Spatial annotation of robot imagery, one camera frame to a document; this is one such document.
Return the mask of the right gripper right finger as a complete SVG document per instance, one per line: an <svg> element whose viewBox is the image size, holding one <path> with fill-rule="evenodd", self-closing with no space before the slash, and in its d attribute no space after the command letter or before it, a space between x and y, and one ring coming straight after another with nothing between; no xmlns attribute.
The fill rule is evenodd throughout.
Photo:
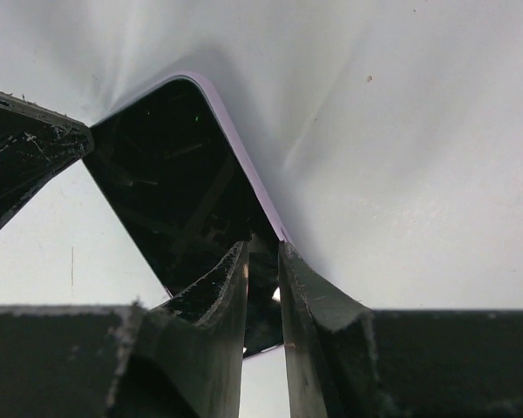
<svg viewBox="0 0 523 418"><path fill-rule="evenodd" d="M377 349L371 310L279 248L290 412L294 417L376 417Z"/></svg>

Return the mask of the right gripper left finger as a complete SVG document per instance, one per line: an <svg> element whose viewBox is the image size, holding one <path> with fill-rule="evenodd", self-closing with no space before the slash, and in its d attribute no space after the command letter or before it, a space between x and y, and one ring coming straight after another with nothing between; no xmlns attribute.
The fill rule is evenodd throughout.
<svg viewBox="0 0 523 418"><path fill-rule="evenodd" d="M248 302L248 246L140 323L111 417L236 417Z"/></svg>

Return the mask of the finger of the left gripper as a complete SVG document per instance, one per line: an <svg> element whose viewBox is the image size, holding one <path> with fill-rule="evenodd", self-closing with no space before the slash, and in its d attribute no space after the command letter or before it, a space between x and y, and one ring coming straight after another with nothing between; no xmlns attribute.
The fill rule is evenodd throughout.
<svg viewBox="0 0 523 418"><path fill-rule="evenodd" d="M51 179L93 149L87 126L0 92L0 230Z"/></svg>

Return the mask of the translucent purple phone case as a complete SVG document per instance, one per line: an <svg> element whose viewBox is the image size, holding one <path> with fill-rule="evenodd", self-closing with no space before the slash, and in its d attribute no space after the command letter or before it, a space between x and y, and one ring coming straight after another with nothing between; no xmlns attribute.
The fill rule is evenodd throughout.
<svg viewBox="0 0 523 418"><path fill-rule="evenodd" d="M248 242L254 283L248 295L243 357L249 359L265 354L283 344L278 247L283 241L289 240L289 233L214 85L205 76L192 71L172 72L166 81L187 81L204 97L255 197L256 222Z"/></svg>

